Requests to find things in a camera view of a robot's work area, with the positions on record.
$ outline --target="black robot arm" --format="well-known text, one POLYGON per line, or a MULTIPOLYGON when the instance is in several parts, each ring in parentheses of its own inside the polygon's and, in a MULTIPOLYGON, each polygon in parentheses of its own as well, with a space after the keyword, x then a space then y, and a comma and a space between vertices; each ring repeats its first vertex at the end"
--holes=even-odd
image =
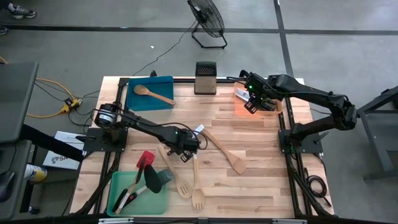
POLYGON ((170 148, 168 155, 175 152, 181 155, 181 160, 187 162, 199 148, 199 142, 191 130, 181 129, 176 126, 163 126, 135 115, 133 112, 125 111, 117 113, 118 106, 115 104, 104 104, 100 106, 95 118, 95 124, 108 133, 108 140, 118 140, 121 130, 133 128, 143 133, 156 137, 161 143, 170 148))
POLYGON ((300 84, 295 78, 288 75, 270 75, 267 79, 255 73, 241 72, 246 77, 245 88, 251 96, 245 108, 251 113, 257 111, 257 106, 264 98, 283 100, 296 97, 316 105, 326 107, 331 115, 311 123, 296 123, 290 130, 289 141, 300 146, 302 141, 311 134, 326 131, 332 128, 350 130, 355 127, 357 111, 345 95, 335 95, 333 92, 317 90, 300 84))

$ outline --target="metal grater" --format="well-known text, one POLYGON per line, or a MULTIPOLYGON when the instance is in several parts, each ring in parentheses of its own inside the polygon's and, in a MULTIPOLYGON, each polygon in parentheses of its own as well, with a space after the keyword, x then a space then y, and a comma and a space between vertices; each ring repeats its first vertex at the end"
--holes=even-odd
POLYGON ((195 94, 215 95, 216 82, 216 62, 197 62, 197 69, 195 72, 195 94))

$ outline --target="floor fan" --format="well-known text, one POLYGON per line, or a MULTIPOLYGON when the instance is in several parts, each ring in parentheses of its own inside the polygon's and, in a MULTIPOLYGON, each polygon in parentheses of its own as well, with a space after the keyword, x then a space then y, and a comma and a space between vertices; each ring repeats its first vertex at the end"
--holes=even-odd
POLYGON ((227 46, 227 42, 224 38, 224 22, 223 18, 218 12, 217 7, 214 5, 211 0, 188 0, 188 4, 193 12, 193 15, 197 19, 198 23, 196 24, 194 30, 192 31, 192 38, 198 42, 201 48, 204 49, 224 49, 227 46), (225 44, 222 46, 204 46, 199 42, 199 40, 195 37, 195 32, 198 30, 198 26, 201 25, 202 28, 212 37, 219 38, 222 37, 225 44))

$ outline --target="gray floor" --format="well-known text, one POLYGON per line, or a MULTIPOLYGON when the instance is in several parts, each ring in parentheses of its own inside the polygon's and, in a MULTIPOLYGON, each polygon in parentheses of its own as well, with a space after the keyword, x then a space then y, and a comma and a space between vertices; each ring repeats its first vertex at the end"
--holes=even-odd
MULTIPOLYGON (((29 25, 189 27, 194 21, 185 0, 20 0, 38 12, 37 18, 18 21, 29 25)), ((272 0, 215 0, 227 28, 277 28, 272 0)), ((286 29, 397 30, 397 1, 280 0, 286 29)), ((0 21, 15 22, 6 12, 0 21)), ((40 78, 56 80, 76 95, 98 90, 105 75, 130 75, 173 45, 181 33, 159 32, 52 32, 11 30, 0 37, 0 56, 9 62, 40 63, 40 78)), ((207 44, 218 43, 206 34, 207 44)), ((261 75, 285 73, 278 34, 227 33, 224 50, 204 50, 186 35, 181 43, 140 75, 193 76, 196 61, 213 60, 220 76, 241 69, 261 75)), ((306 84, 344 93, 360 107, 386 88, 398 84, 398 36, 288 35, 295 77, 306 84)), ((95 99, 84 101, 89 111, 95 99)), ((34 89, 29 112, 50 114, 61 107, 40 89, 34 89)), ((314 119, 321 118, 313 113, 314 119)), ((73 115, 76 122, 85 118, 73 115)), ((66 116, 26 122, 47 134, 56 130, 81 132, 66 116)), ((379 170, 361 122, 352 131, 330 131, 322 141, 334 209, 345 218, 398 222, 398 180, 364 183, 362 177, 379 170)), ((74 180, 38 185, 33 204, 38 217, 60 215, 74 180)), ((32 217, 19 215, 18 218, 32 217)))

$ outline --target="wooden tabletop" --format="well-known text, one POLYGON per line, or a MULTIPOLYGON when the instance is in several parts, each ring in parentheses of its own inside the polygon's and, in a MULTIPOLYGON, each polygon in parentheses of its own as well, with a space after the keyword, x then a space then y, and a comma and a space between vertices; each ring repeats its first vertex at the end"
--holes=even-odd
MULTIPOLYGON (((120 77, 104 77, 97 108, 115 100, 120 77)), ((211 218, 291 218, 294 217, 285 157, 279 149, 278 117, 247 116, 235 113, 233 84, 217 84, 216 95, 195 95, 192 83, 175 83, 172 110, 140 111, 139 116, 155 123, 179 122, 195 129, 203 124, 228 150, 242 158, 246 171, 239 175, 211 142, 208 149, 198 152, 200 180, 206 197, 203 210, 192 207, 190 199, 179 196, 175 181, 168 184, 169 207, 157 217, 211 217, 211 218)), ((312 121, 309 104, 292 98, 295 122, 312 121)), ((136 163, 144 150, 155 154, 153 166, 166 168, 156 150, 158 140, 148 134, 129 129, 126 150, 122 154, 120 171, 137 170, 136 163)), ((71 212, 79 210, 89 199, 100 179, 103 152, 95 152, 81 165, 73 197, 71 212)), ((318 175, 326 182, 324 168, 314 155, 303 154, 303 164, 310 175, 318 175)), ((170 160, 178 174, 193 186, 193 159, 183 163, 177 155, 170 160)), ((109 184, 104 190, 101 211, 108 199, 109 184)), ((304 212, 302 192, 298 190, 300 208, 304 212)), ((323 200, 321 205, 333 213, 323 200)))

